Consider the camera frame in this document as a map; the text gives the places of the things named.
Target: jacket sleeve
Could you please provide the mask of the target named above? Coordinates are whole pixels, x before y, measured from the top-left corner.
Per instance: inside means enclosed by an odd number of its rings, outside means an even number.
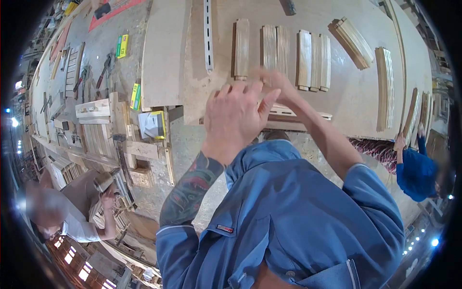
[[[156,238],[157,264],[164,288],[183,288],[189,266],[199,249],[199,238],[194,227],[164,226],[156,233]]]

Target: stacked lumber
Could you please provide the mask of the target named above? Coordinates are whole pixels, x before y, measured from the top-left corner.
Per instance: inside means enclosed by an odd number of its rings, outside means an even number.
[[[391,53],[384,47],[376,48],[378,74],[378,114],[377,131],[393,126],[395,111],[395,92],[393,88],[393,66]]]
[[[361,33],[353,26],[353,24],[346,17],[343,17],[337,24],[335,24],[335,30],[339,33],[340,37],[346,42],[358,61],[353,62],[359,70],[363,70],[371,67],[372,61],[374,60],[374,54],[364,40]]]

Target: finger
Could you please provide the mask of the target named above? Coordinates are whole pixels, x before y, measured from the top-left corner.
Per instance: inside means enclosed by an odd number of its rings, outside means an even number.
[[[260,106],[258,107],[258,114],[260,115],[261,121],[268,120],[269,112],[280,94],[281,94],[281,90],[275,89],[272,92],[268,93],[265,96],[265,98],[261,101]]]

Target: red mat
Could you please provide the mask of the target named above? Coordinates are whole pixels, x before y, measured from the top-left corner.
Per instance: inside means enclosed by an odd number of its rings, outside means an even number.
[[[145,1],[146,0],[104,0],[105,3],[109,2],[109,4],[111,5],[111,12],[109,14],[104,15],[98,20],[95,18],[95,15],[93,15],[93,18],[91,19],[91,22],[90,22],[90,28],[88,29],[88,32],[92,31],[98,25],[100,25],[101,23],[104,23],[106,20],[119,14],[125,9],[133,7]]]

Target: tattooed arm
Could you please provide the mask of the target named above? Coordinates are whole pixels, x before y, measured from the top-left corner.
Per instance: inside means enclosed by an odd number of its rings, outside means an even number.
[[[200,151],[188,171],[167,196],[160,211],[160,226],[191,224],[205,193],[224,170],[218,161]]]

